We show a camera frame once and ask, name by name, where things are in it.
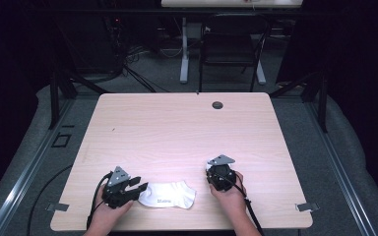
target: chair backrest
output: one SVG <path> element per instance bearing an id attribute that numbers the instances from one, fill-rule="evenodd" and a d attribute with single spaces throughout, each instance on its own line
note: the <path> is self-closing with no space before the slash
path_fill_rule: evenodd
<path id="1" fill-rule="evenodd" d="M 270 28 L 269 22 L 262 15 L 247 14 L 215 14 L 208 17 L 202 24 L 202 35 L 215 34 L 263 34 Z"/>

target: gray carpet floor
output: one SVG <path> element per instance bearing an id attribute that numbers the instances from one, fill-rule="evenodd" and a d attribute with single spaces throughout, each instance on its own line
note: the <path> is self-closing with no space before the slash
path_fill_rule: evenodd
<path id="1" fill-rule="evenodd" d="M 267 84 L 255 86 L 255 91 L 272 92 L 278 88 L 275 85 L 276 76 L 281 64 L 286 43 L 282 40 L 270 39 L 262 56 Z M 189 81 L 187 84 L 179 83 L 180 57 L 165 56 L 162 53 L 143 52 L 130 58 L 129 67 L 150 80 L 151 85 L 159 92 L 195 92 L 198 87 L 198 54 L 197 49 L 190 50 Z M 206 77 L 225 78 L 250 78 L 251 71 L 244 75 L 239 70 L 215 70 L 208 69 Z M 95 80 L 97 76 L 88 76 Z M 122 75 L 114 80 L 98 83 L 104 89 L 112 92 L 148 92 L 130 75 Z M 58 203 L 64 184 L 70 169 L 62 172 L 45 188 L 37 200 L 33 209 L 32 204 L 38 197 L 41 188 L 53 178 L 60 170 L 73 164 L 76 153 L 79 150 L 82 138 L 92 117 L 97 94 L 88 88 L 75 84 L 78 97 L 73 100 L 65 100 L 60 95 L 61 103 L 66 110 L 58 128 L 48 131 L 50 124 L 50 99 L 49 88 L 41 90 L 37 96 L 39 107 L 36 111 L 31 126 L 20 145 L 17 154 L 0 183 L 0 210 L 5 204 L 11 190 L 22 176 L 26 166 L 36 158 L 37 151 L 50 134 L 68 135 L 70 140 L 65 147 L 52 147 L 54 136 L 48 141 L 42 162 L 38 171 L 33 176 L 28 190 L 22 196 L 22 200 L 15 206 L 13 214 L 8 217 L 7 224 L 3 226 L 2 235 L 27 235 L 29 218 L 31 219 L 30 235 L 82 235 L 83 232 L 54 232 L 50 229 L 53 212 L 46 210 L 51 203 Z M 330 154 L 321 138 L 319 127 L 315 125 L 312 112 L 314 104 L 302 103 L 298 95 L 301 88 L 290 91 L 286 96 L 272 99 L 283 135 L 292 157 L 299 181 L 309 203 L 317 203 L 320 209 L 312 213 L 314 223 L 311 227 L 301 230 L 302 235 L 364 235 L 352 210 L 345 198 L 345 191 L 339 184 Z M 356 190 L 361 204 L 367 213 L 375 233 L 378 235 L 378 190 L 371 177 L 365 171 L 364 153 L 351 125 L 344 117 L 341 109 L 329 99 L 327 108 L 328 138 L 333 143 L 338 157 L 345 167 L 346 174 Z M 142 235 L 170 235 L 170 232 L 146 232 Z M 172 235 L 192 235 L 179 232 Z M 266 235 L 297 235 L 295 229 L 276 230 L 265 229 Z"/>

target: table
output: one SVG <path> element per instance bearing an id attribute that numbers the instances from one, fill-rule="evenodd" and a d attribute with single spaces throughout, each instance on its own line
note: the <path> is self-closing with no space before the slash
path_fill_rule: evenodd
<path id="1" fill-rule="evenodd" d="M 215 101 L 222 109 L 213 108 Z M 93 194 L 119 165 L 142 182 L 184 180 L 196 190 L 189 209 L 134 203 L 115 230 L 231 229 L 211 195 L 205 167 L 225 154 L 244 185 L 263 228 L 306 228 L 305 198 L 270 98 L 259 92 L 109 93 L 100 97 L 60 199 L 51 228 L 85 230 Z"/>
<path id="2" fill-rule="evenodd" d="M 164 8 L 300 8 L 303 0 L 161 0 Z M 186 18 L 182 21 L 182 65 L 180 67 L 180 83 L 188 82 L 189 56 L 187 51 Z M 259 61 L 257 67 L 259 85 L 265 85 L 263 67 Z"/>

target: chair seat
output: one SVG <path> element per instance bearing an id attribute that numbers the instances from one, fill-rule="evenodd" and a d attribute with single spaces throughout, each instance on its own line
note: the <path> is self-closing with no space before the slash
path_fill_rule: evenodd
<path id="1" fill-rule="evenodd" d="M 204 43 L 207 65 L 253 66 L 256 62 L 250 35 L 207 34 Z"/>

